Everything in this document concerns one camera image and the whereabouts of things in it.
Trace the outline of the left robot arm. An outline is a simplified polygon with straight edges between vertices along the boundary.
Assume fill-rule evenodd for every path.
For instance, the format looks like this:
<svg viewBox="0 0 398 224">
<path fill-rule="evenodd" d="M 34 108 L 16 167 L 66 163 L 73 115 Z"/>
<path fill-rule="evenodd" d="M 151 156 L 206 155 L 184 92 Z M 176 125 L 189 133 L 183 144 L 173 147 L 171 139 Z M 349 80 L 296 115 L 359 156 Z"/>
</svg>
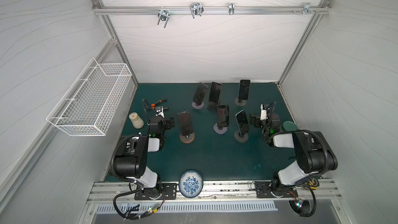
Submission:
<svg viewBox="0 0 398 224">
<path fill-rule="evenodd" d="M 137 185 L 150 198 L 162 193 L 159 175 L 147 166 L 148 153 L 161 151 L 165 132 L 175 126 L 173 117 L 155 116 L 146 135 L 130 135 L 119 141 L 110 161 L 110 172 L 121 181 Z"/>
</svg>

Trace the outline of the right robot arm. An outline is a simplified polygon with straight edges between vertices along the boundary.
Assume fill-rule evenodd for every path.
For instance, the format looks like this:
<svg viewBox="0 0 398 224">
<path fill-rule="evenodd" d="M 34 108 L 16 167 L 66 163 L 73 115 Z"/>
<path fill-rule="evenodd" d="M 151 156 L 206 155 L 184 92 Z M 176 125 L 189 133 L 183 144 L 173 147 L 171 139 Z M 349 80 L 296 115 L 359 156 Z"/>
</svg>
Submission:
<svg viewBox="0 0 398 224">
<path fill-rule="evenodd" d="M 260 115 L 250 115 L 250 124 L 261 129 L 261 138 L 270 147 L 289 148 L 295 160 L 276 172 L 267 188 L 281 198 L 287 192 L 338 167 L 338 160 L 320 131 L 299 129 L 292 121 L 281 122 L 274 113 L 276 103 L 260 106 Z"/>
</svg>

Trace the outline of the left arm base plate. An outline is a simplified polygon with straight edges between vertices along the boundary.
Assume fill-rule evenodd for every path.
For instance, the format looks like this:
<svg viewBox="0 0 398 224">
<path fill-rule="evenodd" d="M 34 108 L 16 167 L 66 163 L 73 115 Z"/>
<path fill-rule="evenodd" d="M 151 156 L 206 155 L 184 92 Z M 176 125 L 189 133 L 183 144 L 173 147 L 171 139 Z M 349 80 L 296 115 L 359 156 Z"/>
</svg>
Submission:
<svg viewBox="0 0 398 224">
<path fill-rule="evenodd" d="M 155 201 L 155 200 L 175 200 L 177 194 L 176 183 L 161 183 L 154 188 L 144 188 L 139 190 L 135 196 L 136 201 Z"/>
</svg>

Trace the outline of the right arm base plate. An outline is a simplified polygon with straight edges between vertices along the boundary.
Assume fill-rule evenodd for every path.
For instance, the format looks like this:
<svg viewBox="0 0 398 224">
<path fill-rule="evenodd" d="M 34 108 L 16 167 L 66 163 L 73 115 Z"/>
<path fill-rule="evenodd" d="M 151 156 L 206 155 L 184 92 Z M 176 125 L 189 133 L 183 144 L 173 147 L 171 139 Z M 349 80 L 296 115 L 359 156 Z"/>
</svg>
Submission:
<svg viewBox="0 0 398 224">
<path fill-rule="evenodd" d="M 254 181 L 257 198 L 294 198 L 299 194 L 293 186 L 275 181 Z"/>
</svg>

